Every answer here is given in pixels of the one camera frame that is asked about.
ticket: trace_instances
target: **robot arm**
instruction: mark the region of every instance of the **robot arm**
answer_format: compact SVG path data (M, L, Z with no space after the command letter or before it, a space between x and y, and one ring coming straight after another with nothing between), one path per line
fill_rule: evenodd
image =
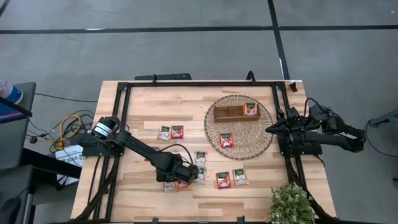
M83 150L88 147L107 147L110 150L113 147L127 147L150 161L156 168L158 182L174 182L180 179L191 184L198 177L198 167L192 164L192 159L188 167L184 166L180 154L156 151L121 127L117 117L101 118L90 133L90 138L94 139L96 144L93 142L85 144L81 141L80 145Z
M283 137L292 151L312 144L339 146L351 152L363 150L364 130L346 125L338 114L317 102L310 108L308 117L300 116L295 108L289 109L286 118L282 111L278 111L278 117L278 122L266 131ZM316 132L319 127L323 134Z

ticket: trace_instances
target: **wooden box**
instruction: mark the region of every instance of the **wooden box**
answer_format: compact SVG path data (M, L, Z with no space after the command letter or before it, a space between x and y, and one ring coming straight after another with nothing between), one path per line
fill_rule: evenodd
M244 105L241 106L216 106L214 110L215 122L257 121L260 118L260 108L257 104L257 115L245 116Z

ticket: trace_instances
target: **wooden tabletop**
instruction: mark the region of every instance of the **wooden tabletop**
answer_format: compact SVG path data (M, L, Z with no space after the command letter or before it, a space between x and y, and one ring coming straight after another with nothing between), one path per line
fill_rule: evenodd
M118 81L103 82L95 121L102 116L112 115L117 84ZM297 89L296 93L287 89L289 103L303 113L306 99L303 84L297 83ZM148 222L154 217L163 222L236 221L236 217L242 215L247 221L267 220L271 206L271 188L287 183L285 162L279 154L277 139L274 138L270 147L260 156L246 161L234 161L218 154L210 146L204 133L203 121L208 108L221 97L236 94L260 101L270 112L273 122L276 122L274 101L268 86L132 88L126 121L131 134L150 146L163 148L169 144L180 143L192 155L195 151L206 151L206 184L192 184L189 190L181 192L164 192L163 183L155 180L155 168L140 155L126 149L119 166L112 222ZM281 95L279 99L280 107L283 108ZM169 142L157 140L159 128L171 125L184 126L184 139ZM179 147L172 147L169 151L188 157ZM96 160L96 157L91 157L84 162L72 218L78 216L87 205ZM302 156L302 161L309 191L327 213L335 216L323 164L315 156ZM98 187L101 166L102 159L93 193ZM218 190L215 174L229 171L231 175L232 170L238 168L245 168L249 185L236 187L232 184L232 189ZM104 197L101 204L100 217L104 217L107 198Z

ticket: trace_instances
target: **round woven placemat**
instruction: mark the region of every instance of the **round woven placemat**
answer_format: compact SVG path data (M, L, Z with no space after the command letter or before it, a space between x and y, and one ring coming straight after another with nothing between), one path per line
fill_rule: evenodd
M257 121L214 122L215 106L258 103L261 116ZM205 118L205 133L213 148L221 155L236 160L252 159L262 154L271 144L272 134L266 128L272 125L267 109L257 100L243 95L229 95L217 100ZM221 147L220 134L232 133L233 147Z

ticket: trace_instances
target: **green plant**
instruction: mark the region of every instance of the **green plant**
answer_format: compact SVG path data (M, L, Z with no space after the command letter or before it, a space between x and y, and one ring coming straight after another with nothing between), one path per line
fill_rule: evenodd
M313 224L315 214L307 199L307 193L295 183L271 189L272 206L269 218L280 224Z

